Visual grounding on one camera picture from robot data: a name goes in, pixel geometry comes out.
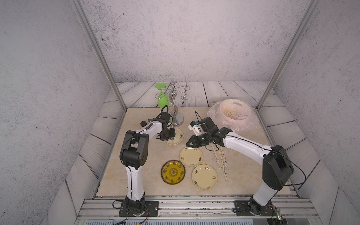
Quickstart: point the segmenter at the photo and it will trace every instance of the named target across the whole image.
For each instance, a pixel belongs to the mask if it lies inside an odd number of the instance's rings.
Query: gray concrete wall
[[[0,224],[40,224],[110,89],[69,0],[0,1]]]
[[[309,0],[81,0],[116,82],[267,81]]]
[[[323,1],[275,86],[360,212],[360,1]]]

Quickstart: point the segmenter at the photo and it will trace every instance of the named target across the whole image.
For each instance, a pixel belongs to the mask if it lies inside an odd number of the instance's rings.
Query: plate
[[[200,190],[211,190],[217,184],[217,173],[209,165],[200,164],[193,171],[193,183]]]
[[[180,162],[187,167],[198,166],[203,159],[203,155],[200,149],[185,147],[180,152]]]
[[[179,128],[175,128],[175,137],[172,140],[164,141],[166,144],[173,145],[178,144],[184,139],[184,133]]]
[[[185,167],[178,160],[167,161],[161,168],[161,178],[167,184],[178,184],[185,177]]]

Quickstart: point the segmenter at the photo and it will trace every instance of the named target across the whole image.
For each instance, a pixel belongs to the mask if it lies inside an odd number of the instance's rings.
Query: black mounting plate
[[[145,201],[145,208],[148,208],[149,217],[156,217],[158,215],[159,210],[159,202],[158,201]],[[125,204],[125,201],[121,202],[120,217],[135,217],[133,211],[129,211],[129,207]],[[144,212],[140,217],[146,217],[147,213]]]
[[[234,201],[235,209],[234,213],[236,216],[254,216],[250,211],[249,201]],[[276,217],[276,211],[272,208],[265,209],[264,212],[259,216],[271,216]]]

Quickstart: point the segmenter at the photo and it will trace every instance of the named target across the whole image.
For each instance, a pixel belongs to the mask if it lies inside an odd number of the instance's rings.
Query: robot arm
[[[145,192],[142,179],[142,166],[148,157],[149,139],[155,135],[159,139],[171,140],[175,137],[175,129],[167,127],[170,121],[170,114],[163,112],[148,123],[142,121],[143,129],[127,131],[120,152],[120,160],[127,172],[128,191],[125,198],[125,205],[130,208],[133,214],[142,213],[145,208]]]
[[[199,127],[204,131],[203,134],[199,134]],[[234,149],[262,165],[263,182],[248,204],[249,210],[254,215],[261,215],[264,212],[265,206],[283,188],[294,172],[284,148],[279,145],[271,147],[256,143],[226,127],[219,130],[209,117],[199,121],[198,124],[192,122],[189,129],[193,130],[195,135],[186,143],[188,147],[198,148],[210,143],[219,144]]]

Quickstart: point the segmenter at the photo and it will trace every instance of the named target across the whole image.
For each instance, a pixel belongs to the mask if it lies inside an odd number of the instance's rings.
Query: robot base
[[[145,201],[145,208],[148,209],[149,217],[156,217],[158,215],[159,210],[159,202],[158,201]],[[129,205],[122,201],[121,208],[119,212],[120,217],[133,217],[133,216],[141,216],[146,217],[147,213],[144,211],[143,213],[138,213],[137,211],[129,210]]]
[[[272,208],[266,209],[266,207],[264,207],[263,211],[260,215],[255,215],[251,212],[251,208],[249,206],[249,201],[234,201],[234,204],[235,204],[234,213],[236,213],[236,216],[271,216],[271,215],[273,215],[274,218],[276,217],[276,211],[275,211],[275,209],[272,209]]]

